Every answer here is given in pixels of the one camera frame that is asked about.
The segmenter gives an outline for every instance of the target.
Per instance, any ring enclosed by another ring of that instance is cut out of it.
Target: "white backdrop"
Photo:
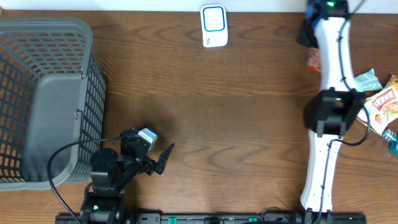
[[[0,0],[4,9],[199,11],[219,3],[229,12],[303,12],[307,0]],[[355,7],[359,0],[349,0]],[[398,0],[367,0],[362,13],[396,13]]]

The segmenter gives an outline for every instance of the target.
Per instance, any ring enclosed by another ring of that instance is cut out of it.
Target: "plastic basket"
[[[80,19],[0,21],[0,190],[50,188],[50,156],[101,137],[106,85],[92,43]],[[52,163],[54,184],[88,180],[99,148],[61,152]]]

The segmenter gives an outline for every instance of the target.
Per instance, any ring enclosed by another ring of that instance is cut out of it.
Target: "cable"
[[[125,136],[120,136],[120,137],[116,137],[116,138],[107,138],[107,139],[81,140],[81,141],[77,141],[77,142],[73,142],[73,143],[67,144],[66,146],[61,147],[60,149],[58,149],[57,151],[55,151],[55,153],[53,153],[51,155],[51,157],[49,159],[49,162],[47,163],[47,177],[49,179],[49,183],[50,183],[51,189],[54,192],[55,196],[57,196],[57,198],[59,199],[61,204],[68,210],[70,215],[74,217],[74,219],[76,220],[76,222],[78,224],[81,224],[81,221],[75,215],[75,213],[72,211],[72,209],[67,205],[67,203],[62,199],[61,195],[58,193],[58,191],[55,188],[54,182],[52,181],[52,178],[51,178],[51,163],[52,163],[52,161],[54,160],[55,156],[58,155],[58,153],[62,152],[63,150],[65,150],[65,149],[67,149],[69,147],[77,145],[77,144],[84,144],[84,143],[88,143],[88,142],[114,141],[114,140],[120,140],[120,139],[123,139],[123,138],[125,138]],[[87,185],[85,191],[89,191],[91,184]]]
[[[262,221],[264,221],[265,222],[265,218],[264,218],[264,216],[266,215],[266,213],[269,211],[269,210],[278,210],[278,211],[282,211],[280,208],[278,208],[278,207],[269,207],[269,208],[267,208],[262,214],[261,214],[261,220]]]
[[[349,87],[349,85],[348,85],[348,83],[347,83],[347,80],[346,80],[346,76],[344,75],[343,54],[342,54],[342,52],[341,52],[341,40],[343,40],[343,31],[344,31],[345,26],[347,25],[347,22],[351,20],[351,18],[354,16],[354,14],[357,13],[357,11],[363,6],[363,4],[364,4],[365,2],[366,2],[366,0],[362,0],[362,1],[356,6],[356,8],[354,9],[354,11],[353,11],[351,14],[348,14],[348,15],[347,15],[347,17],[346,17],[346,19],[345,19],[345,21],[344,21],[344,23],[343,23],[343,25],[341,26],[341,29],[340,29],[340,31],[339,31],[339,38],[338,38],[338,54],[339,54],[340,69],[341,69],[341,80],[344,82],[344,84],[345,84],[345,86],[347,87],[347,89],[349,90],[349,92],[350,92],[350,93],[356,98],[356,100],[358,100],[359,102],[362,102],[362,99],[359,97],[358,92],[357,92],[355,89],[351,89],[351,88]],[[368,113],[367,109],[365,108],[365,105],[364,105],[363,102],[361,103],[361,107],[362,107],[362,109],[364,110],[364,112],[366,113],[366,119],[367,119],[367,121],[368,121],[368,123],[367,123],[367,126],[368,126],[368,127],[366,128],[366,132],[365,132],[365,135],[363,136],[363,138],[362,138],[361,140],[359,140],[358,142],[355,142],[355,143],[346,142],[346,141],[343,141],[343,140],[340,140],[340,139],[332,139],[332,140],[329,142],[329,145],[328,145],[328,154],[327,154],[327,157],[326,157],[326,164],[325,164],[325,173],[324,173],[324,175],[323,175],[323,182],[322,182],[322,185],[321,185],[321,188],[322,188],[321,205],[320,205],[318,217],[317,217],[317,219],[314,221],[314,223],[319,222],[319,221],[321,220],[321,217],[322,217],[323,196],[324,196],[324,194],[325,194],[326,175],[327,175],[327,172],[328,172],[328,163],[329,163],[331,145],[332,145],[334,142],[340,142],[340,143],[345,144],[345,145],[347,145],[347,146],[359,146],[359,145],[361,145],[362,143],[364,143],[364,142],[368,139],[368,137],[369,137],[369,135],[370,135],[370,132],[371,132],[371,121],[370,121],[369,113]]]

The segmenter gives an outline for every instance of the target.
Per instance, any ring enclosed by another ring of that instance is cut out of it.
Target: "blue rounded square outline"
[[[221,12],[223,13],[223,28],[222,29],[219,29],[219,30],[207,30],[206,29],[206,16],[205,16],[205,10],[206,9],[213,9],[213,8],[220,8],[221,9]],[[213,7],[206,7],[206,8],[204,8],[203,9],[203,26],[205,27],[205,30],[207,31],[207,32],[216,32],[216,31],[222,31],[222,30],[224,30],[225,29],[225,17],[224,17],[224,9],[222,8],[222,7],[220,7],[220,6],[213,6]]]

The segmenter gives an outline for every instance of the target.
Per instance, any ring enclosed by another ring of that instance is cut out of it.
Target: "brown wooden tabletop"
[[[148,124],[156,158],[175,142],[163,175],[138,175],[126,188],[133,209],[164,213],[255,213],[299,207],[309,155],[303,107],[320,75],[295,38],[303,14],[229,13],[227,46],[205,49],[198,12],[4,11],[0,18],[79,17],[92,27],[108,80],[104,137]],[[398,74],[398,15],[358,15],[351,29],[355,74],[375,68],[384,85]],[[398,121],[391,128],[398,131]],[[356,122],[346,139],[362,137]],[[104,146],[119,150],[119,143]],[[59,187],[79,212],[84,184]],[[372,133],[343,146],[334,212],[397,223],[398,157]],[[52,191],[0,193],[0,223],[53,223],[66,210]]]

